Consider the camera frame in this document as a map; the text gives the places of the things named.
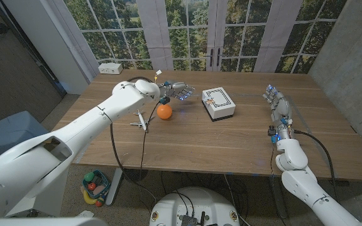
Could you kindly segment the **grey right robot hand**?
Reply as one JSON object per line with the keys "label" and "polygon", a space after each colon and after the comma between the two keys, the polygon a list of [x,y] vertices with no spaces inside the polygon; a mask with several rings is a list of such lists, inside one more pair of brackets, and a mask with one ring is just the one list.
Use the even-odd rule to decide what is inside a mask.
{"label": "grey right robot hand", "polygon": [[268,85],[263,98],[269,103],[271,109],[272,125],[268,128],[268,136],[276,143],[282,139],[292,139],[292,108],[287,98],[276,89]]}

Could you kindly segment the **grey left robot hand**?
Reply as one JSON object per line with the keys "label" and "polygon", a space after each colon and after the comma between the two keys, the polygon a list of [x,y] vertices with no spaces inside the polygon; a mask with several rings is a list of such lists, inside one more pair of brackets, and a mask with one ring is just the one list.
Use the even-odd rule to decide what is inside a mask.
{"label": "grey left robot hand", "polygon": [[195,88],[186,84],[185,82],[173,82],[166,81],[163,84],[160,84],[160,98],[164,99],[165,97],[173,97],[178,100],[185,100],[193,94]]}

